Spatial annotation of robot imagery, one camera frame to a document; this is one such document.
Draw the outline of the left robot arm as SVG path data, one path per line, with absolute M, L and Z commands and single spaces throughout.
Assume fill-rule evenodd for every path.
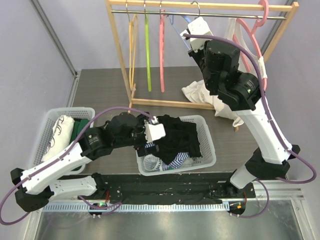
M 134 116 L 128 112 L 113 117 L 104 125 L 86 129 L 60 153 L 40 165 L 11 171 L 11 180 L 17 186 L 16 203 L 27 213 L 46 206 L 52 200 L 82 196 L 100 200 L 109 190 L 101 174 L 84 178 L 62 180 L 70 171 L 110 155 L 114 149 L 138 149 L 166 135 L 156 117 Z

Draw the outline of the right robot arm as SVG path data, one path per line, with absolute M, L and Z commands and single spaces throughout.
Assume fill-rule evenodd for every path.
M 188 55 L 200 68 L 209 94 L 243 120 L 258 144 L 251 158 L 230 177 L 226 193 L 236 198 L 255 179 L 284 177 L 290 168 L 288 161 L 301 149 L 274 132 L 279 127 L 272 127 L 272 115 L 265 112 L 258 78 L 239 70 L 241 51 L 225 41 L 206 40 L 203 49 L 192 49 Z

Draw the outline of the black tank top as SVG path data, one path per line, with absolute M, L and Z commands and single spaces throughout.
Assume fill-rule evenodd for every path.
M 179 117 L 167 114 L 159 116 L 164 125 L 165 137 L 154 141 L 159 152 L 154 155 L 165 164 L 170 164 L 179 153 L 188 153 L 190 157 L 201 157 L 197 125 L 194 122 L 182 121 Z

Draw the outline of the lime green hanger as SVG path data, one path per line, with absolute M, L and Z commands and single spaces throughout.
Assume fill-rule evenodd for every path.
M 148 91 L 152 91 L 151 65 L 150 65 L 150 38 L 149 38 L 149 21 L 146 9 L 146 1 L 143 1 L 144 8 L 144 33 L 145 33 L 145 54 L 146 54 L 146 74 Z

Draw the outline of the yellow hanger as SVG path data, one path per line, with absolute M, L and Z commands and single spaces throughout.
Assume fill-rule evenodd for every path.
M 128 1 L 125 2 L 126 14 L 128 16 L 128 35 L 129 35 L 129 87 L 134 89 L 135 84 L 135 66 L 136 66 L 136 52 L 137 52 L 137 37 L 138 37 L 138 17 L 136 14 L 130 18 L 128 10 Z

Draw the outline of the grey tank top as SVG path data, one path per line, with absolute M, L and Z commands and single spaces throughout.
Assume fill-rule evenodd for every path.
M 189 168 L 189 167 L 192 167 L 194 164 L 194 161 L 192 158 L 187 158 L 184 162 L 183 162 L 183 167 L 184 168 Z

